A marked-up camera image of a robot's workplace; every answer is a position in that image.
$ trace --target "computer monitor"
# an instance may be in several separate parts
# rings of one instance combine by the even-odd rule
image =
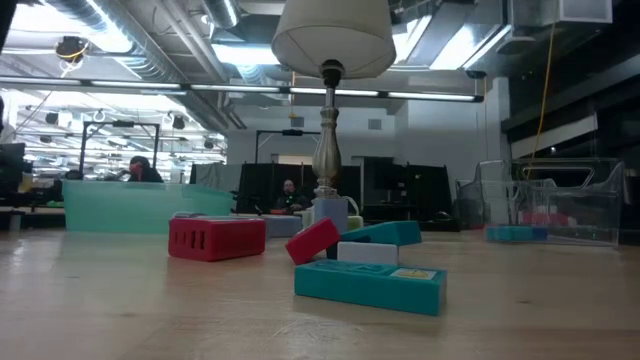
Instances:
[[[0,144],[0,195],[18,192],[25,148],[25,144]]]

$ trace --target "red box with holes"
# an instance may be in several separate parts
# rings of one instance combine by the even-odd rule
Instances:
[[[264,252],[267,225],[261,219],[171,219],[169,255],[198,261],[219,261]]]
[[[285,247],[294,264],[308,263],[319,252],[340,241],[340,233],[329,218],[324,218],[299,232]]]

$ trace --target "white block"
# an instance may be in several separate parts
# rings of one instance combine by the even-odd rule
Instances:
[[[338,243],[338,260],[369,264],[398,265],[398,247],[389,244]]]

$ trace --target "translucent teal container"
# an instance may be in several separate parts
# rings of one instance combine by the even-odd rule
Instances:
[[[163,234],[178,211],[229,215],[233,204],[200,185],[67,180],[63,194],[70,231]]]

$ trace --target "silver lamp stem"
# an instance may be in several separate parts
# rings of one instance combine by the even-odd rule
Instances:
[[[318,188],[315,189],[317,198],[335,199],[338,192],[334,185],[342,170],[340,148],[336,138],[336,126],[340,112],[335,107],[335,88],[327,88],[326,105],[320,111],[322,115],[322,130],[320,142],[313,155],[313,172],[318,176]]]

